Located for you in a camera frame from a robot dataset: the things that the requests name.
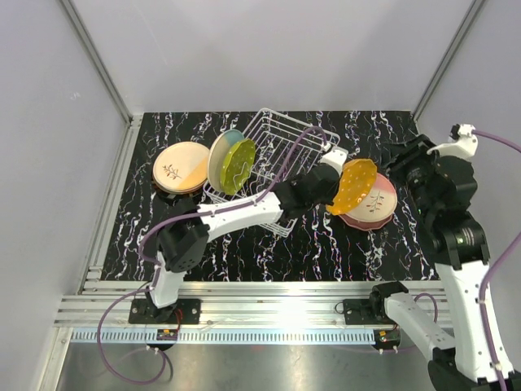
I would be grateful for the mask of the pink scalloped plate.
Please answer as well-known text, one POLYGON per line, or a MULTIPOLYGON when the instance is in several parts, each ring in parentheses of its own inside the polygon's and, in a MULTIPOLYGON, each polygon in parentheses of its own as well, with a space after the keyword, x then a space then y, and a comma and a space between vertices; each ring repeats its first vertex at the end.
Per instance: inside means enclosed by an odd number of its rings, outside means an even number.
POLYGON ((387 216, 372 214, 345 213, 339 216, 351 228, 359 231, 375 231, 386 226, 393 218, 393 213, 387 216))

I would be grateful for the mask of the pink cream branch plate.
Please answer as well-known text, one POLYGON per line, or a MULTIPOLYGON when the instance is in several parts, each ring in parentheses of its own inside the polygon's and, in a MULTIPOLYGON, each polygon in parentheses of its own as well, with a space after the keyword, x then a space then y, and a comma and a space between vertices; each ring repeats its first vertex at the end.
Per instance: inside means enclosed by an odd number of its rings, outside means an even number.
POLYGON ((347 215, 359 222, 380 222, 391 217, 396 206, 395 187, 386 176, 378 174, 369 194, 347 215))

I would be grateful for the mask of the white wire dish rack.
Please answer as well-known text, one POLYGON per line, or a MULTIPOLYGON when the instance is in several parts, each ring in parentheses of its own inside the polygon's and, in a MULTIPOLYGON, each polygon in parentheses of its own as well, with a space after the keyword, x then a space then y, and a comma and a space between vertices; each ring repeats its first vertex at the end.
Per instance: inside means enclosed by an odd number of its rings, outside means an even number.
POLYGON ((211 241, 252 226, 282 237, 292 232, 296 220, 283 217, 276 209, 275 196, 263 195, 263 192, 275 182, 306 174, 333 146, 339 146, 340 141, 340 136, 329 130, 322 133, 314 130, 303 135, 311 125, 301 121, 301 117, 300 112, 293 117, 268 108, 249 117, 226 113, 213 127, 200 132, 201 141, 207 147, 223 132, 232 129, 241 131, 244 138, 256 145, 251 175, 236 195, 215 191, 208 182, 203 186, 206 198, 212 201, 203 205, 204 212, 232 208, 202 218, 210 226, 211 241))

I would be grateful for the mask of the blue cream branch plate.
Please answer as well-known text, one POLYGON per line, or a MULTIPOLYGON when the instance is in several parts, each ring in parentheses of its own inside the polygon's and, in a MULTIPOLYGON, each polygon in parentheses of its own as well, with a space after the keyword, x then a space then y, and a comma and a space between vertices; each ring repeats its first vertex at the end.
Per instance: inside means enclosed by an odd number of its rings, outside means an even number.
POLYGON ((221 169, 230 149, 244 139, 241 131, 232 129, 223 132, 213 142, 208 156, 208 183, 215 190, 223 192, 221 186, 221 169))

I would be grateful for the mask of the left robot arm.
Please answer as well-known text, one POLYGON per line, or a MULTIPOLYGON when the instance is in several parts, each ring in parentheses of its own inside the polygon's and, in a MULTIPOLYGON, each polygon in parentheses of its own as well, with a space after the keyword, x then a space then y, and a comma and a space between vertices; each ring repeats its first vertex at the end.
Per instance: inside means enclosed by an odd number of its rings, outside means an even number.
POLYGON ((146 293, 147 314, 153 322, 167 323, 173 318, 184 275, 202 261, 208 243, 251 226, 297 219, 318 204, 333 204, 341 171, 340 165, 321 162, 306 174, 241 200, 199 205, 191 199, 177 202, 177 215, 160 223, 154 232, 158 266, 146 293))

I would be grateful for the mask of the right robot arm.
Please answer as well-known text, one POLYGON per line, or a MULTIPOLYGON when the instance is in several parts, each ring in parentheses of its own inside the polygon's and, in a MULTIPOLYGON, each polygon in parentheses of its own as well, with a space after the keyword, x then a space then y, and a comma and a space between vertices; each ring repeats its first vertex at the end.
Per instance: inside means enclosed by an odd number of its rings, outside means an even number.
POLYGON ((486 235, 468 210, 477 190, 469 161, 476 137, 469 144, 435 145, 419 135, 392 145, 382 161, 418 211, 422 247, 443 285, 453 332, 445 332, 400 282, 373 287, 369 314, 377 323, 393 321, 411 339, 435 389, 518 390, 520 373, 502 344, 488 290, 493 268, 486 235))

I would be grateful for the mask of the green polka dot plate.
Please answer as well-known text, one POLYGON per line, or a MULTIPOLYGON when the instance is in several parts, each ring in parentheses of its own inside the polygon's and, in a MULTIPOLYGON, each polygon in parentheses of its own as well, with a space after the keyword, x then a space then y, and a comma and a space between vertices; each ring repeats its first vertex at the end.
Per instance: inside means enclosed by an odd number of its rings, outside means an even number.
POLYGON ((226 154, 220 173, 222 191, 234 196, 249 179, 255 162, 256 145, 245 138, 237 142, 226 154))

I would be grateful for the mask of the orange polka dot plate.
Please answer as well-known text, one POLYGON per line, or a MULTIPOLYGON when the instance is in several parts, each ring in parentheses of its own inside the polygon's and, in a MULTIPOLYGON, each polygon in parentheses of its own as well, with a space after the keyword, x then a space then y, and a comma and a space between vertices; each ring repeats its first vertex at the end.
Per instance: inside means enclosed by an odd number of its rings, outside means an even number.
POLYGON ((326 210, 333 215, 349 213, 368 196, 376 178, 377 166, 371 159, 350 160, 343 167, 333 205, 326 210))

